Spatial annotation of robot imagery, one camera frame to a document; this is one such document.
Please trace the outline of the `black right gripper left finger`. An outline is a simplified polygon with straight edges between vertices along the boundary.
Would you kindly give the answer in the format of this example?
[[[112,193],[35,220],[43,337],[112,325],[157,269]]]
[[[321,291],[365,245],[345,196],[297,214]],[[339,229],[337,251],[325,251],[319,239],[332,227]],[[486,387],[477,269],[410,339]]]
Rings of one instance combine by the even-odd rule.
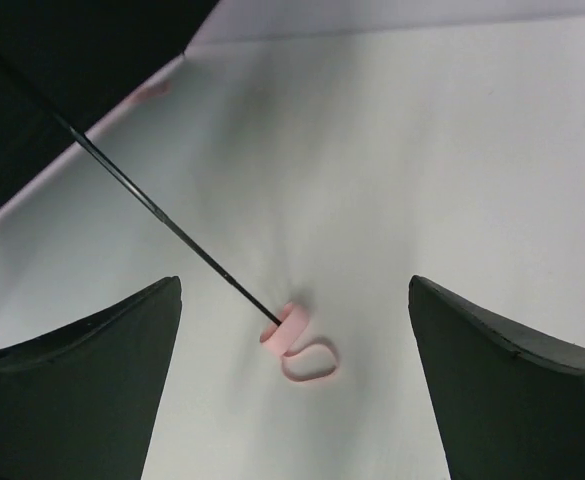
[[[181,317],[163,278],[0,349],[0,479],[139,479]]]

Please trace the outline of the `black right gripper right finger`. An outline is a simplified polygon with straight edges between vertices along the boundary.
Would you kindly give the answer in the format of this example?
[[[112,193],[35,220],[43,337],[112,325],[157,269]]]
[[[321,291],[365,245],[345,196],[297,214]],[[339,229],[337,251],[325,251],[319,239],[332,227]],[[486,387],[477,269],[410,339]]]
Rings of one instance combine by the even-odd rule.
[[[453,479],[585,479],[585,348],[422,276],[409,316]]]

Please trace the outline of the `pink folding umbrella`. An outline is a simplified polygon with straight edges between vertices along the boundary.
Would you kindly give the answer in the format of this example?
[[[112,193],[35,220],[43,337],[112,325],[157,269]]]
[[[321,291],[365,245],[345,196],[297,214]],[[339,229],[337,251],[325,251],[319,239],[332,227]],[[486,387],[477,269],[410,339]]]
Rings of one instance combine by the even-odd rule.
[[[0,211],[78,146],[161,223],[168,216],[88,137],[183,51],[211,1],[0,1]]]

